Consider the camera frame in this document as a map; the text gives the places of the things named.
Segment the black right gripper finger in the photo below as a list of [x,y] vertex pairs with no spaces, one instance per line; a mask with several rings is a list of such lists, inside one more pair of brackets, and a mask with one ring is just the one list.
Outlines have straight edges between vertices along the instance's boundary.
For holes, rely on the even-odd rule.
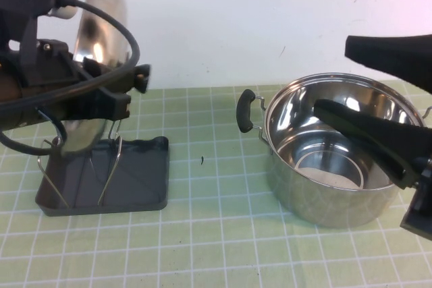
[[431,35],[348,36],[346,58],[431,93]]

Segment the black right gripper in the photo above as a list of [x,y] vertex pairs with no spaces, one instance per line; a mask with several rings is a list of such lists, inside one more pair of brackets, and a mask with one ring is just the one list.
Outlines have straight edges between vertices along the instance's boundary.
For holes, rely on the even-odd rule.
[[358,112],[319,99],[313,114],[367,153],[401,189],[415,193],[400,226],[413,234],[431,234],[431,129]]

